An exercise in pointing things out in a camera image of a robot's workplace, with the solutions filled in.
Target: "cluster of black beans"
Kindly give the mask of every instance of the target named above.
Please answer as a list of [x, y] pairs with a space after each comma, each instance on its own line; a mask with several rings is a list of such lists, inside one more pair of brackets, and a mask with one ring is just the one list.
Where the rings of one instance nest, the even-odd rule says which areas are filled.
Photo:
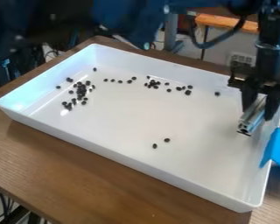
[[[160, 81], [155, 81], [155, 80], [151, 79], [150, 76], [147, 76], [147, 79], [150, 80], [149, 82], [144, 83], [144, 86], [147, 87], [147, 88], [159, 89], [159, 87], [162, 84]], [[193, 86], [189, 85], [188, 87], [176, 87], [177, 91], [185, 90], [185, 95], [190, 95], [192, 93], [192, 91], [190, 89], [193, 89]], [[172, 89], [171, 88], [167, 88], [166, 91], [168, 93], [170, 93], [172, 91]]]
[[[71, 78], [66, 78], [66, 81], [73, 83], [74, 80]], [[76, 98], [73, 98], [71, 101], [63, 101], [62, 105], [65, 109], [72, 110], [73, 107], [77, 104], [77, 102], [81, 102], [81, 105], [86, 105], [88, 98], [86, 97], [87, 93], [91, 93], [95, 90], [96, 86], [91, 85], [90, 80], [86, 80], [84, 83], [81, 81], [78, 81], [73, 84], [73, 88], [75, 88]], [[73, 90], [69, 90], [68, 93], [70, 95], [74, 94]]]

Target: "blue plastic part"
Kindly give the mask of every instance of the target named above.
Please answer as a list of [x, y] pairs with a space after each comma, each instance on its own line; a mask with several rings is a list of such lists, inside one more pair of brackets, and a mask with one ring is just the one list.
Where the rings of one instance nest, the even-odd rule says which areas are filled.
[[263, 168], [270, 159], [280, 166], [280, 128], [275, 129], [271, 135], [271, 139], [263, 153], [260, 167]]

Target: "small dark pellet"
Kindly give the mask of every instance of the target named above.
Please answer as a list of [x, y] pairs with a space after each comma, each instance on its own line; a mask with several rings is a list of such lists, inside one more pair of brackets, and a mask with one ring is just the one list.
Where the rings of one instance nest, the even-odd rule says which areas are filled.
[[186, 91], [185, 91], [185, 94], [186, 94], [186, 95], [190, 95], [190, 94], [191, 94], [191, 90], [186, 90]]

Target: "wooden table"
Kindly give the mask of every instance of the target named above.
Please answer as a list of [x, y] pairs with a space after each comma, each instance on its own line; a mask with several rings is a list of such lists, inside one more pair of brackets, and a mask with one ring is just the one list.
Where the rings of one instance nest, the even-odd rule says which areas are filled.
[[[94, 42], [182, 65], [226, 72], [222, 66], [196, 59], [168, 52], [140, 52], [108, 38], [92, 38], [1, 87], [0, 97]], [[0, 192], [53, 223], [280, 223], [280, 170], [273, 171], [275, 175], [270, 177], [264, 205], [252, 216], [235, 213], [13, 122], [0, 111]]]

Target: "black cable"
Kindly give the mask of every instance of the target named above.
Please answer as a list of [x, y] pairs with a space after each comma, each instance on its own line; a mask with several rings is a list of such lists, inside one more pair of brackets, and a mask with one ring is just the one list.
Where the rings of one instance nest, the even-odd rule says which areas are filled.
[[4, 196], [1, 193], [0, 193], [0, 200], [2, 202], [2, 207], [3, 207], [3, 216], [5, 218], [7, 218], [7, 216], [8, 216], [8, 209], [7, 209], [5, 198], [4, 198]]
[[196, 36], [195, 36], [195, 30], [193, 29], [193, 20], [195, 18], [193, 16], [190, 16], [189, 18], [190, 18], [189, 36], [190, 36], [190, 39], [193, 42], [193, 44], [196, 47], [198, 47], [199, 49], [208, 49], [208, 48], [211, 48], [211, 47], [219, 44], [220, 42], [222, 42], [226, 39], [229, 39], [235, 33], [237, 33], [245, 25], [245, 22], [246, 22], [246, 16], [243, 16], [243, 17], [240, 18], [239, 22], [237, 23], [237, 25], [232, 30], [227, 31], [226, 33], [223, 33], [219, 37], [214, 38], [209, 42], [199, 43], [199, 42], [197, 42], [197, 39], [196, 39]]

